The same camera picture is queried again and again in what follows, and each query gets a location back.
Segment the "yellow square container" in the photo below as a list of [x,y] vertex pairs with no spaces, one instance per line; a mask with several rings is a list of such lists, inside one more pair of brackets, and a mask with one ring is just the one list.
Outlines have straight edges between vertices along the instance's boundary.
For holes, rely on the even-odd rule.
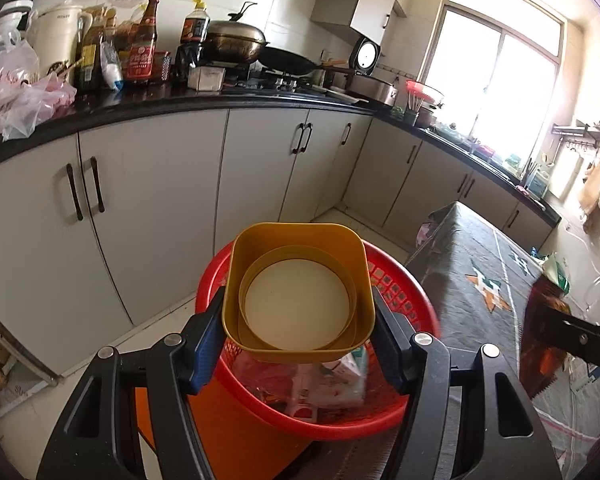
[[361,347],[375,324],[361,237],[336,223],[244,229],[230,250],[222,322],[263,362],[324,363]]

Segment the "red plastic basket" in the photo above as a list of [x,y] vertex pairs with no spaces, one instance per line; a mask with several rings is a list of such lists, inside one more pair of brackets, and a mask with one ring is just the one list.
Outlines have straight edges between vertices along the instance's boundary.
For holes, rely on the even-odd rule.
[[[440,335],[434,307],[416,278],[400,262],[366,243],[370,282],[393,312],[415,330]],[[321,364],[262,363],[225,341],[213,377],[257,418],[279,431],[310,440],[352,440],[396,426],[406,399],[385,381],[371,344],[340,362],[358,376],[346,382]]]

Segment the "small white box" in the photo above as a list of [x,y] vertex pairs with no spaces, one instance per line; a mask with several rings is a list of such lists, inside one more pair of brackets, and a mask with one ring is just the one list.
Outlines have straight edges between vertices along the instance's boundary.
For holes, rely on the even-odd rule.
[[188,71],[187,88],[197,92],[219,92],[223,88],[223,67],[198,66]]

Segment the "red lid bowl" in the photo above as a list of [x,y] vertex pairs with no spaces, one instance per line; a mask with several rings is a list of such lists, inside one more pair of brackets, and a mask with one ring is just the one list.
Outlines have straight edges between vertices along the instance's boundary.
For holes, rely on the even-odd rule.
[[435,88],[429,87],[416,80],[408,80],[405,83],[407,95],[407,108],[418,112],[422,104],[439,107],[443,103],[443,94]]

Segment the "steel cooking pot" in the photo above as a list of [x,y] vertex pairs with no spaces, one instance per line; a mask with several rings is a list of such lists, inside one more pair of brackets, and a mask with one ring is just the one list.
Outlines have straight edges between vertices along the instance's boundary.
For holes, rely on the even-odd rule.
[[393,107],[398,96],[398,88],[391,82],[372,76],[352,74],[346,85],[350,96],[358,96],[380,106]]

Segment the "red sauce bottle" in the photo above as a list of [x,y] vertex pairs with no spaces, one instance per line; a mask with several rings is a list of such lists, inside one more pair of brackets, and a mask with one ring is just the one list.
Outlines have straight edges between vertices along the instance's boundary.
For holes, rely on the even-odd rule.
[[157,9],[160,0],[148,0],[138,24],[126,63],[125,80],[143,84],[151,77],[157,42]]

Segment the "black wok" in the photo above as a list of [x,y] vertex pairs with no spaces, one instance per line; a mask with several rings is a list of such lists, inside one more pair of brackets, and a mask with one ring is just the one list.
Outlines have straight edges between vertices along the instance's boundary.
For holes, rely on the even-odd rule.
[[314,70],[332,70],[337,73],[354,74],[355,70],[340,65],[339,60],[316,64],[304,56],[284,49],[265,46],[259,54],[258,62],[269,70],[291,76],[306,76]]

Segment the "steel pot with lid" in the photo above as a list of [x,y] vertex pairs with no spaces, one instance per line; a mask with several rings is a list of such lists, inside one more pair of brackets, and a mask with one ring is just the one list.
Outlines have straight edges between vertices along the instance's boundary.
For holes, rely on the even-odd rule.
[[210,22],[202,43],[204,62],[251,64],[257,61],[268,40],[260,28],[242,22],[246,11],[255,5],[253,1],[246,1],[239,12],[228,14],[228,20]]

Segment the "white rice cooker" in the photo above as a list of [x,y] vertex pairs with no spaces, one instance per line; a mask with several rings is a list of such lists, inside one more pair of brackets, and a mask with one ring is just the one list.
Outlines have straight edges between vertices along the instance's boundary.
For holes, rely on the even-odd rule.
[[359,36],[349,58],[349,68],[355,73],[370,76],[380,58],[380,45]]

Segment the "pink plastic bags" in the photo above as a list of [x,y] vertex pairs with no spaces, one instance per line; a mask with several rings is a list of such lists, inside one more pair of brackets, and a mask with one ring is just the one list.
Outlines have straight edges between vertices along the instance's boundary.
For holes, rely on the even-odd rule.
[[40,74],[40,60],[17,29],[0,35],[0,139],[27,139],[76,98],[64,78]]

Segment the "dark soy sauce bottle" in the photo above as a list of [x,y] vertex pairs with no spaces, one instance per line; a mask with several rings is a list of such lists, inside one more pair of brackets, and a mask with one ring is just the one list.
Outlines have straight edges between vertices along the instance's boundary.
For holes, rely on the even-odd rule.
[[179,87],[188,85],[189,73],[200,63],[202,46],[210,24],[204,0],[193,0],[193,4],[194,10],[184,20],[180,44],[175,55],[173,78]]

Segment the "white electric kettle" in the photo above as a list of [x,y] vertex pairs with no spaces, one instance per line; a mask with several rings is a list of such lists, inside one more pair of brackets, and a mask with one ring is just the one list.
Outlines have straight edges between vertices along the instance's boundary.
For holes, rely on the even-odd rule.
[[76,60],[79,33],[87,32],[92,24],[92,14],[70,0],[32,14],[27,42],[38,56],[41,77],[58,63],[69,66]]

